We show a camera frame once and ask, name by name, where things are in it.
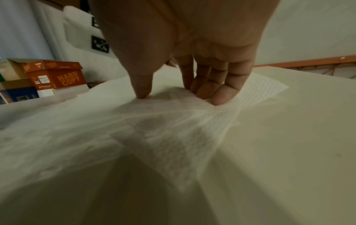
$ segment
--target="white table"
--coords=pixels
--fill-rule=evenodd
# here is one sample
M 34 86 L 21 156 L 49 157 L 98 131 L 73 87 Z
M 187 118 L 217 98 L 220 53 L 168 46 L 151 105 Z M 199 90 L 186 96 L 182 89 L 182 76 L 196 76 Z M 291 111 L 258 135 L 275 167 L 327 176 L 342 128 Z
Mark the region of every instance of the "white table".
M 184 194 L 132 156 L 0 195 L 0 224 L 355 224 L 356 82 L 274 67 Z

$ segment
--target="white wall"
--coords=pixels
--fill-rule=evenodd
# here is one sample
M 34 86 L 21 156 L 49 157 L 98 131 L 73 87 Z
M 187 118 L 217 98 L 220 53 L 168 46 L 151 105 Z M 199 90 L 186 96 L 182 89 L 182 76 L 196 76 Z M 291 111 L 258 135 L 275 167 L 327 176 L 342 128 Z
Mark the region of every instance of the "white wall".
M 256 65 L 356 54 L 356 0 L 282 0 Z

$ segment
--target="paper towel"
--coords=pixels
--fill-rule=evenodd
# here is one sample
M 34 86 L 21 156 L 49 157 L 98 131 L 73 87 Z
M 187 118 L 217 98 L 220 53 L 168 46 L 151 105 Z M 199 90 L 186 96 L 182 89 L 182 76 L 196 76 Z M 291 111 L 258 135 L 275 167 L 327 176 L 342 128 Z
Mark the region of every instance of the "paper towel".
M 232 101 L 213 106 L 163 67 L 151 95 L 135 99 L 128 77 L 26 115 L 0 133 L 1 187 L 25 185 L 133 153 L 184 190 L 203 171 L 239 111 L 287 88 L 252 74 Z

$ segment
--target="tissue paper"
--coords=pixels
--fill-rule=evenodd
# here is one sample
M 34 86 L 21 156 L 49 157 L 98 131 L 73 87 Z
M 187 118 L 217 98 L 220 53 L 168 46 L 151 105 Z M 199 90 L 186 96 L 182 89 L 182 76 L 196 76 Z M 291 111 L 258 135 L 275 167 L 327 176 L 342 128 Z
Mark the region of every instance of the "tissue paper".
M 8 177 L 0 188 L 132 153 L 184 190 L 204 170 L 241 109 L 287 88 L 252 74 L 237 97 L 213 106 L 181 88 L 180 76 L 178 69 L 160 69 L 146 99 L 135 98 L 128 77 L 112 80 L 14 121 L 0 133 L 0 175 Z

